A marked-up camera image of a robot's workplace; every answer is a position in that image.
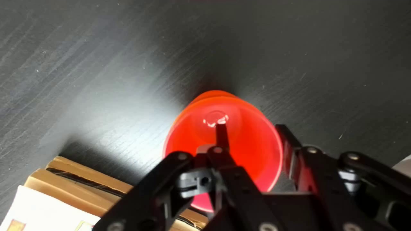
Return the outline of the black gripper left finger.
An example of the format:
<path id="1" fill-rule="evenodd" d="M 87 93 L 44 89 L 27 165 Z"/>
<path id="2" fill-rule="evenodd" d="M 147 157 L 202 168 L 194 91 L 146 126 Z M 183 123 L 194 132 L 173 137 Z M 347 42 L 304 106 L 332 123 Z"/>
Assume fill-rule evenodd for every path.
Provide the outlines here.
<path id="1" fill-rule="evenodd" d="M 175 151 L 157 164 L 93 227 L 93 231 L 167 231 L 193 197 L 209 193 L 219 218 L 241 231 L 275 225 L 275 215 L 246 169 L 229 152 L 225 124 L 218 143 L 193 156 Z"/>

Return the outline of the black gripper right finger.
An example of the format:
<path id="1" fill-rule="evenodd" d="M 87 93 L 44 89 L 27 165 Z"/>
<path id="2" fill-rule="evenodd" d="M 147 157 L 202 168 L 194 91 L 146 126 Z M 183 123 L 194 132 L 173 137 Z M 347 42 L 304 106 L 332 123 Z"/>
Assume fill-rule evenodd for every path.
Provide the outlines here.
<path id="1" fill-rule="evenodd" d="M 270 169 L 295 189 L 268 197 L 261 231 L 411 231 L 411 178 L 363 152 L 333 157 L 284 124 L 269 129 Z"/>

